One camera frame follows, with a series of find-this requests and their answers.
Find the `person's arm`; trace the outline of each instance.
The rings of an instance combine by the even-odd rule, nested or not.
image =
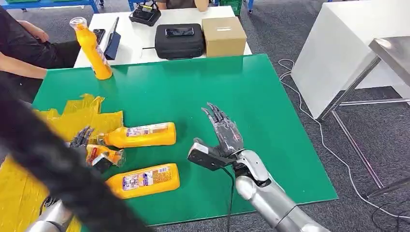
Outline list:
[[[195,6],[198,11],[204,12],[208,10],[209,0],[195,0]]]
[[[166,9],[167,9],[167,7],[166,7],[166,0],[158,0],[158,1],[157,1],[157,5],[158,5],[158,8],[159,8],[160,10],[166,10]]]
[[[12,57],[8,57],[1,52],[0,71],[36,79],[44,79],[45,75],[47,74],[47,69],[31,65]]]
[[[17,20],[17,22],[24,27],[32,36],[39,38],[41,42],[46,42],[48,41],[49,37],[46,32],[44,32],[42,29],[36,27],[35,25],[27,22],[27,21],[22,21],[22,20]]]

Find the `white table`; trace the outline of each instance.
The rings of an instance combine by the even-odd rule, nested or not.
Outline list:
[[[324,3],[292,70],[292,79],[313,117],[319,118],[376,55],[374,38],[410,35],[410,0]],[[357,88],[393,86],[410,98],[410,88],[380,62]]]
[[[89,28],[105,29],[107,32],[101,41],[102,50],[105,49],[105,44],[108,38],[108,32],[117,17],[119,17],[117,32],[121,35],[121,40],[118,47],[117,57],[115,60],[109,61],[111,65],[116,64],[137,64],[148,62],[159,62],[155,49],[146,49],[154,47],[155,33],[159,24],[180,24],[180,23],[198,23],[202,24],[203,18],[223,18],[235,17],[230,6],[209,7],[206,12],[199,12],[196,8],[162,10],[161,17],[153,27],[147,25],[132,23],[128,16],[131,12],[120,13],[105,13],[94,14],[90,22]],[[248,43],[245,46],[244,55],[252,54]],[[85,54],[80,51],[75,68],[89,67],[90,63]]]

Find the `blue shelf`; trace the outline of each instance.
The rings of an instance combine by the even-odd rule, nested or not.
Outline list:
[[[97,8],[97,2],[99,0],[80,0],[80,1],[52,1],[52,0],[41,0],[34,2],[17,2],[17,3],[7,3],[5,0],[0,0],[0,5],[8,9],[26,9],[26,8],[40,8],[40,7],[54,7],[54,6],[79,6],[79,5],[90,5],[94,13],[99,13]]]

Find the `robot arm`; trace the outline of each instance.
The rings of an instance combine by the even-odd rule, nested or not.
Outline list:
[[[89,137],[94,129],[85,127],[82,129],[73,140],[67,144],[71,149],[75,149],[86,160],[86,146]],[[26,232],[65,232],[73,218],[70,210],[64,207],[63,202],[58,200],[51,206],[45,209],[35,222],[29,225]]]
[[[249,201],[278,232],[327,232],[286,195],[258,154],[243,149],[236,124],[218,107],[210,103],[208,105],[214,116],[207,109],[203,110],[214,126],[220,145],[209,147],[196,138],[188,160],[212,171],[232,165],[239,195]]]

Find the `person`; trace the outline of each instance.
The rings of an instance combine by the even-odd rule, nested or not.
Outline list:
[[[200,12],[208,9],[209,0],[157,0],[160,10],[198,8]]]
[[[47,69],[72,68],[80,51],[77,41],[50,43],[47,33],[15,20],[0,6],[0,81],[32,102]]]

